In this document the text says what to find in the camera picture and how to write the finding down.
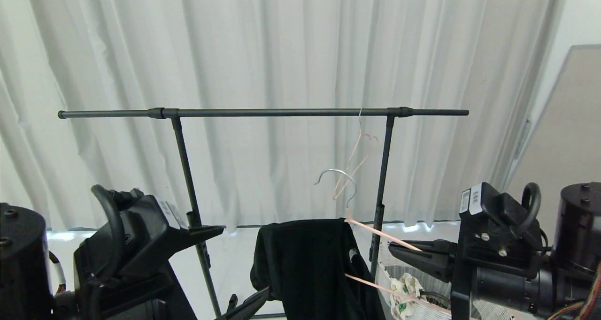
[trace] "curtain fold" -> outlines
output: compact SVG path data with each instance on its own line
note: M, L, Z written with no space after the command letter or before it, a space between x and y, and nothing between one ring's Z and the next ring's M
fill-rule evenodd
M385 220L454 220L494 178L550 0L0 0L0 200L54 229L105 222L90 187L189 211L169 122L58 110L465 108L397 119ZM354 216L373 220L384 117L361 117ZM333 218L358 117L183 119L205 224Z

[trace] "black t-shirt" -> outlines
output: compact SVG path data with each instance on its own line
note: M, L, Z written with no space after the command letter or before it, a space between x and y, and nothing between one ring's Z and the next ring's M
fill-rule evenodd
M373 280L344 219L259 230L251 282L257 290L270 287L288 320L384 320L378 291L344 273Z

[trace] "metal hanger hook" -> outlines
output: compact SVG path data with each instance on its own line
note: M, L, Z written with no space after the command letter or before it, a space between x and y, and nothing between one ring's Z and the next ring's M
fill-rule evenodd
M346 201L346 208L348 209L348 203L351 200L353 200L355 194L357 194L357 183L354 182L354 179L348 173L344 172L343 170L339 170L337 168L329 168L328 170L322 171L322 174L319 175L317 182L313 183L313 185L319 184L319 182L322 180L322 176L324 175L324 173L330 172L330 171L341 173L342 175L346 176L353 183L353 187L354 187L353 195L350 196L350 198Z

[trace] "plastic basket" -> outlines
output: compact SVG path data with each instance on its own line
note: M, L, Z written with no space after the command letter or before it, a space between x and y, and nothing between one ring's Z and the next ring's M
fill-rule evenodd
M450 299L451 284L444 283L422 271L412 267L405 262L395 258L388 250L388 243L380 244L380 255L378 256L378 272L376 273L377 284L385 288L391 287L391 279L399 279L403 273L409 273L419 280L425 291L436 292ZM384 300L390 306L390 295L382 292ZM488 303L486 301L474 301L472 303L472 318L477 320L516 320L516 315L506 307ZM407 320L451 320L451 311L430 305L426 302L415 303L414 313Z

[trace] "clothes rack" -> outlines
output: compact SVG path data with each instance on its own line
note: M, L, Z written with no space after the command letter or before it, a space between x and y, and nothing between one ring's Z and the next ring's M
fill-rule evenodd
M182 117L311 117L311 116L386 116L386 132L384 138L384 150L382 151L382 163L380 166L380 180L378 183L378 196L376 198L376 209L374 215L374 228L382 230L384 221L384 184L386 182L386 170L388 169L388 157L390 154L390 143L393 136L394 120L397 117L410 117L413 115L468 115L468 110L455 109L413 109L408 107L393 108L316 108L316 109L180 109L180 108L151 108L147 110L94 110L94 111L58 111L60 119L71 118L99 118L99 117L149 117L153 119L170 119L176 136L177 149L186 180L186 188L190 199L192 210L186 215L190 226L202 226L198 200L194 189L192 171L188 161L186 144L182 131ZM371 275L376 276L378 267L378 248L380 236L374 234L371 238L369 258L371 262ZM213 311L215 316L221 316L219 301L215 292L215 286L211 277L210 260L206 244L203 242L196 245L198 259L202 269L202 275L207 285ZM284 317L284 313L258 314L254 319Z

